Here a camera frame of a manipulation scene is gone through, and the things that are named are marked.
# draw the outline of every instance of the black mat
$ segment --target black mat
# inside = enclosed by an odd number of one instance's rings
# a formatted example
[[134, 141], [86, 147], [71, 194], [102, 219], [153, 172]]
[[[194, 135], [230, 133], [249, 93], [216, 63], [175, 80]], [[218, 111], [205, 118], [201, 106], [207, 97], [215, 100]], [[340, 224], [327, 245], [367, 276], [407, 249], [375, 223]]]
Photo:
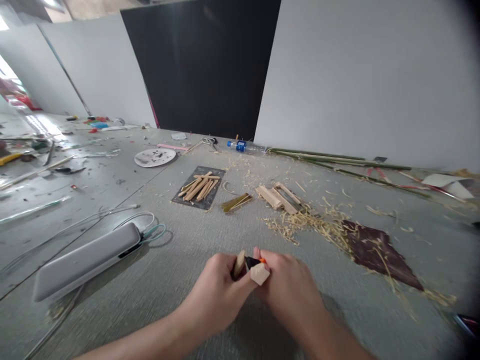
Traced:
[[[197, 196], [190, 201], [184, 201], [184, 197], [179, 197], [179, 194], [182, 192], [182, 188], [190, 184], [192, 181], [196, 180], [194, 178], [194, 175], [205, 175], [206, 173], [211, 171], [212, 176], [218, 176], [220, 179], [218, 179], [218, 182], [216, 183], [215, 187], [210, 191], [210, 193], [204, 198], [202, 201], [198, 202], [196, 200]], [[220, 187], [220, 184], [222, 183], [222, 178], [225, 175], [224, 170], [216, 169], [213, 167], [205, 167], [205, 166], [197, 166], [195, 171], [191, 173], [191, 175], [188, 177], [188, 179], [185, 181], [185, 183], [181, 186], [180, 189], [175, 193], [175, 196], [171, 200], [173, 203], [178, 203], [178, 204], [183, 204], [183, 205], [188, 205], [194, 208], [199, 208], [203, 210], [208, 210], [210, 209], [210, 206], [212, 206], [212, 203], [214, 202], [215, 195], [217, 194], [217, 190]]]
[[281, 0], [196, 0], [121, 11], [161, 129], [255, 135]]

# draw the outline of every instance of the white cable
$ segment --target white cable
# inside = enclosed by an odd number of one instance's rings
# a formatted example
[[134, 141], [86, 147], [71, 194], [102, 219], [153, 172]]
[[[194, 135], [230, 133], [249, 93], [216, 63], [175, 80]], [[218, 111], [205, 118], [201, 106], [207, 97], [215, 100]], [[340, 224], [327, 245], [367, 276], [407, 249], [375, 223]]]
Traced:
[[122, 221], [120, 224], [118, 224], [117, 226], [115, 226], [112, 230], [116, 230], [118, 229], [119, 227], [125, 225], [126, 223], [128, 223], [129, 221], [135, 219], [135, 218], [138, 218], [138, 217], [141, 217], [141, 216], [146, 216], [146, 215], [150, 215], [151, 216], [151, 221], [150, 223], [145, 226], [145, 228], [143, 228], [142, 230], [139, 230], [139, 232], [142, 234], [144, 233], [145, 231], [147, 231], [147, 229], [149, 227], [151, 227], [153, 225], [153, 223], [155, 222], [155, 215], [153, 214], [153, 212], [150, 212], [150, 211], [142, 211], [142, 212], [137, 212], [136, 214], [133, 214], [132, 216], [130, 216], [129, 218], [125, 219], [124, 221]]
[[50, 238], [48, 238], [47, 240], [45, 241], [42, 241], [41, 243], [35, 245], [34, 247], [32, 247], [31, 249], [25, 251], [23, 254], [17, 256], [15, 259], [13, 259], [12, 261], [10, 261], [4, 268], [2, 268], [0, 270], [0, 277], [5, 275], [5, 273], [8, 273], [10, 272], [10, 270], [16, 265], [18, 264], [22, 259], [24, 259], [28, 254], [32, 253], [33, 251], [37, 250], [38, 248], [42, 247], [43, 245], [45, 245], [46, 243], [48, 243], [49, 241], [53, 240], [54, 238], [56, 238], [57, 236], [63, 234], [64, 232], [70, 230], [71, 228], [74, 228], [80, 224], [83, 224], [84, 222], [90, 220], [91, 218], [93, 217], [96, 217], [96, 216], [100, 216], [100, 220], [110, 214], [115, 214], [115, 213], [119, 213], [121, 211], [125, 211], [125, 210], [129, 210], [129, 209], [137, 209], [138, 207], [140, 207], [140, 205], [138, 204], [133, 204], [133, 205], [128, 205], [128, 206], [121, 206], [121, 207], [115, 207], [115, 208], [112, 208], [112, 209], [109, 209], [109, 210], [103, 210], [103, 211], [100, 211], [100, 212], [97, 212], [95, 214], [92, 214], [90, 216], [87, 216], [85, 217], [84, 219], [64, 228], [63, 230], [60, 230], [59, 232], [57, 232], [55, 235], [51, 236]]

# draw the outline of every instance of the wire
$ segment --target wire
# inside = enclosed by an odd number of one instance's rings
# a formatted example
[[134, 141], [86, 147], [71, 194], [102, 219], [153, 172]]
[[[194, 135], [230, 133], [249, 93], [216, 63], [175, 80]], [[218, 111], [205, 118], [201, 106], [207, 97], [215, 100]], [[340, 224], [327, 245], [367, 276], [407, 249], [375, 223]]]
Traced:
[[155, 222], [155, 220], [157, 219], [157, 218], [155, 217], [155, 215], [154, 215], [152, 212], [150, 212], [150, 211], [142, 211], [142, 212], [137, 212], [136, 214], [133, 214], [132, 216], [130, 216], [129, 218], [123, 220], [120, 224], [118, 224], [117, 226], [115, 226], [115, 227], [113, 228], [113, 230], [118, 229], [119, 227], [125, 225], [126, 223], [128, 223], [129, 221], [131, 221], [131, 220], [133, 220], [133, 219], [135, 219], [135, 218], [138, 218], [138, 217], [141, 217], [141, 216], [146, 216], [146, 215], [150, 215], [150, 216], [151, 216], [151, 221], [150, 221], [150, 223], [149, 223], [147, 226], [145, 226], [144, 229], [142, 229], [142, 230], [140, 231], [140, 233], [143, 233], [143, 232], [146, 231], [149, 227], [151, 227], [152, 224], [153, 224], [153, 223]]
[[[69, 227], [66, 227], [65, 229], [63, 229], [62, 231], [58, 232], [57, 234], [55, 234], [54, 236], [52, 236], [51, 238], [49, 238], [48, 240], [40, 243], [39, 245], [31, 248], [30, 250], [28, 250], [27, 252], [25, 252], [24, 254], [20, 255], [19, 257], [17, 257], [14, 261], [12, 261], [11, 263], [9, 263], [6, 267], [4, 267], [2, 269], [2, 273], [8, 269], [6, 268], [11, 268], [13, 266], [15, 266], [15, 264], [18, 263], [18, 261], [20, 261], [21, 259], [23, 259], [24, 256], [26, 256], [27, 253], [29, 252], [32, 252], [33, 250], [35, 249], [38, 249], [40, 246], [42, 246], [43, 244], [49, 242], [51, 239], [53, 239], [54, 237], [64, 233], [65, 231], [67, 231], [68, 229], [71, 229], [81, 223], [83, 223], [84, 221], [90, 219], [91, 217], [93, 216], [96, 216], [96, 215], [100, 215], [102, 216], [101, 214], [104, 214], [106, 213], [103, 217], [107, 216], [107, 215], [110, 215], [110, 214], [114, 214], [114, 213], [118, 213], [120, 211], [123, 211], [123, 210], [128, 210], [128, 209], [136, 209], [138, 208], [139, 205], [129, 205], [129, 206], [122, 206], [122, 207], [118, 207], [118, 208], [114, 208], [114, 209], [110, 209], [110, 210], [104, 210], [104, 211], [100, 211], [94, 215], [91, 215], [89, 217], [86, 217], [84, 218], [83, 220], [80, 220], [79, 222], [76, 222], [75, 224], [73, 225], [70, 225]], [[152, 220], [150, 221], [150, 223], [145, 226], [145, 228], [140, 231], [140, 233], [142, 234], [142, 240], [140, 241], [140, 244], [144, 244], [144, 243], [151, 243], [155, 240], [158, 240], [159, 238], [161, 238], [163, 236], [163, 234], [165, 233], [165, 231], [167, 230], [167, 227], [165, 226], [165, 224], [158, 224], [158, 225], [155, 225], [153, 226], [151, 229], [147, 230], [150, 226], [152, 226], [152, 224], [155, 222], [155, 220], [157, 219], [155, 217], [155, 215], [152, 213], [152, 212], [149, 212], [149, 211], [142, 211], [142, 212], [137, 212], [136, 214], [128, 217], [127, 219], [125, 219], [124, 221], [122, 221], [120, 224], [118, 224], [117, 226], [115, 226], [113, 228], [113, 230], [115, 229], [118, 229], [119, 227], [125, 225], [126, 223], [132, 221], [133, 219], [135, 218], [139, 218], [141, 216], [151, 216], [152, 217]], [[152, 237], [152, 238], [149, 238], [150, 236], [152, 236], [152, 234], [155, 233], [155, 230], [157, 230], [159, 227], [163, 227], [163, 230], [160, 232], [160, 234]], [[30, 360], [32, 357], [34, 357], [38, 351], [42, 348], [42, 346], [52, 337], [52, 335], [58, 330], [58, 328], [60, 327], [60, 325], [63, 324], [63, 322], [65, 321], [65, 319], [67, 318], [67, 316], [70, 314], [70, 312], [73, 310], [73, 308], [75, 307], [75, 303], [77, 302], [77, 299], [79, 298], [80, 296], [80, 293], [83, 291], [85, 287], [85, 284], [82, 284], [79, 288], [78, 288], [78, 291], [76, 292], [76, 294], [72, 297], [72, 299], [70, 300], [70, 302], [68, 303], [65, 311], [61, 314], [60, 318], [55, 322], [55, 324], [53, 324], [53, 326], [46, 332], [46, 334], [44, 336], [42, 336], [42, 338], [33, 346], [33, 348], [27, 353], [27, 355], [25, 355], [25, 357], [23, 358], [23, 360]]]
[[45, 245], [46, 243], [48, 243], [49, 241], [53, 240], [54, 238], [56, 238], [57, 236], [63, 234], [64, 232], [70, 230], [71, 228], [74, 228], [78, 225], [81, 225], [83, 224], [84, 222], [90, 220], [91, 218], [93, 217], [96, 217], [96, 216], [100, 216], [100, 220], [103, 219], [104, 217], [110, 215], [110, 214], [116, 214], [116, 213], [119, 213], [119, 212], [122, 212], [122, 211], [125, 211], [125, 210], [129, 210], [129, 209], [137, 209], [140, 205], [138, 204], [133, 204], [133, 205], [128, 205], [128, 206], [121, 206], [121, 207], [115, 207], [115, 208], [112, 208], [112, 209], [109, 209], [109, 210], [103, 210], [103, 211], [100, 211], [100, 212], [97, 212], [95, 214], [92, 214], [90, 216], [87, 216], [85, 217], [84, 219], [64, 228], [63, 230], [57, 232], [55, 235], [51, 236], [50, 238], [48, 238], [47, 240], [45, 241], [42, 241], [41, 243], [35, 245], [34, 247], [32, 247], [31, 249], [25, 251], [24, 253], [22, 253], [21, 255], [17, 256], [15, 259], [13, 259], [12, 261], [10, 261], [5, 267], [3, 267], [1, 270], [0, 270], [0, 277], [2, 277], [3, 275], [5, 275], [6, 273], [10, 273], [11, 270], [20, 262], [22, 261], [25, 257], [27, 257], [29, 254], [31, 254], [32, 252], [34, 252], [35, 250], [41, 248], [43, 245]]
[[60, 325], [63, 324], [63, 322], [65, 321], [67, 316], [73, 310], [73, 308], [75, 306], [75, 303], [77, 302], [77, 299], [79, 298], [80, 293], [82, 292], [84, 287], [85, 287], [85, 284], [83, 284], [82, 286], [80, 286], [78, 288], [78, 291], [72, 297], [72, 299], [68, 303], [65, 311], [61, 314], [60, 318], [58, 318], [58, 320], [55, 322], [55, 324], [53, 324], [53, 326], [46, 332], [46, 334], [44, 336], [42, 336], [42, 338], [33, 346], [33, 348], [28, 352], [28, 354], [25, 355], [23, 360], [30, 360], [31, 358], [33, 358], [35, 356], [35, 354], [40, 350], [40, 348], [52, 337], [54, 332], [57, 331], [57, 329], [60, 327]]
[[[161, 233], [158, 234], [157, 236], [149, 239], [149, 237], [155, 232], [155, 230], [158, 229], [158, 227], [161, 227], [161, 226], [163, 226], [163, 230], [161, 231]], [[167, 230], [167, 227], [165, 226], [165, 224], [155, 225], [154, 227], [152, 227], [150, 230], [148, 230], [146, 233], [143, 234], [143, 240], [141, 241], [141, 243], [142, 244], [151, 243], [152, 241], [160, 239], [162, 237], [162, 235], [165, 233], [165, 230]]]

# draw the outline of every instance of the green tube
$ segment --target green tube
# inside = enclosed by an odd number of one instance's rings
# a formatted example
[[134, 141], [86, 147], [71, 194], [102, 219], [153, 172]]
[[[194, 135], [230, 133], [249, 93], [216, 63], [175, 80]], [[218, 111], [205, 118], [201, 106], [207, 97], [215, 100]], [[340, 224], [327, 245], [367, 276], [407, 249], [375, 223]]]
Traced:
[[294, 154], [310, 154], [310, 155], [319, 155], [319, 156], [327, 156], [331, 158], [342, 158], [342, 159], [353, 159], [353, 160], [365, 160], [364, 157], [355, 157], [355, 156], [346, 156], [346, 155], [335, 155], [335, 154], [327, 154], [322, 152], [313, 152], [313, 151], [300, 151], [300, 150], [288, 150], [282, 149], [278, 147], [271, 147], [268, 149], [269, 151], [282, 151], [286, 153], [294, 153]]
[[[280, 151], [280, 150], [272, 150], [271, 151], [274, 154], [281, 154], [281, 155], [286, 155], [285, 153], [287, 151]], [[345, 165], [362, 165], [362, 166], [367, 166], [367, 167], [373, 167], [373, 168], [384, 168], [384, 169], [395, 169], [395, 170], [412, 170], [411, 167], [408, 166], [401, 166], [401, 165], [391, 165], [391, 164], [384, 164], [384, 163], [377, 163], [377, 162], [371, 162], [371, 161], [365, 161], [365, 160], [355, 160], [355, 159], [349, 159], [349, 160], [335, 160], [334, 158], [322, 158], [322, 157], [314, 157], [314, 156], [305, 156], [305, 155], [295, 155], [296, 158], [302, 158], [302, 159], [307, 159], [307, 160], [312, 160], [315, 162], [321, 162], [321, 163], [338, 163], [338, 164], [345, 164]]]
[[359, 174], [359, 173], [356, 173], [356, 172], [353, 172], [353, 171], [348, 171], [348, 170], [343, 170], [343, 169], [340, 169], [340, 168], [335, 168], [333, 166], [330, 166], [330, 165], [327, 165], [327, 164], [324, 164], [324, 163], [320, 163], [318, 161], [312, 161], [312, 160], [308, 160], [308, 159], [305, 159], [305, 158], [301, 158], [300, 156], [295, 156], [295, 155], [287, 155], [287, 154], [282, 154], [282, 155], [285, 155], [289, 158], [293, 158], [293, 159], [297, 159], [297, 160], [303, 160], [307, 163], [310, 163], [310, 164], [314, 164], [314, 165], [318, 165], [318, 166], [321, 166], [321, 167], [324, 167], [324, 168], [327, 168], [327, 169], [330, 169], [330, 170], [333, 170], [333, 171], [337, 171], [339, 173], [343, 173], [343, 174], [347, 174], [347, 175], [352, 175], [352, 176], [355, 176], [357, 178], [366, 178], [370, 181], [373, 181], [374, 183], [379, 183], [379, 184], [383, 184], [383, 185], [387, 185], [389, 187], [392, 187], [392, 188], [396, 188], [396, 189], [400, 189], [400, 190], [404, 190], [404, 191], [407, 191], [409, 193], [414, 193], [414, 194], [417, 194], [417, 195], [420, 195], [420, 196], [423, 196], [424, 198], [427, 198], [427, 199], [430, 199], [432, 196], [431, 195], [428, 195], [428, 194], [424, 194], [423, 192], [420, 192], [420, 191], [415, 191], [415, 190], [412, 190], [412, 189], [408, 189], [408, 188], [404, 188], [404, 187], [400, 187], [400, 186], [397, 186], [395, 184], [391, 184], [389, 182], [386, 182], [386, 181], [382, 181], [382, 180], [378, 180], [374, 177], [370, 177], [370, 176], [366, 176], [366, 175], [362, 175], [362, 174]]

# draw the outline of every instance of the white paper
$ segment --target white paper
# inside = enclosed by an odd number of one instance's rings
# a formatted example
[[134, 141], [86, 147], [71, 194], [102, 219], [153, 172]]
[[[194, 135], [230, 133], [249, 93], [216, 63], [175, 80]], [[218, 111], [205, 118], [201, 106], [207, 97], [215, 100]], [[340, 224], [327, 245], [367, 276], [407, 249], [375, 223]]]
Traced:
[[427, 176], [422, 184], [442, 188], [459, 199], [472, 199], [474, 196], [467, 187], [473, 185], [474, 179], [459, 176], [450, 176], [444, 174], [432, 174]]

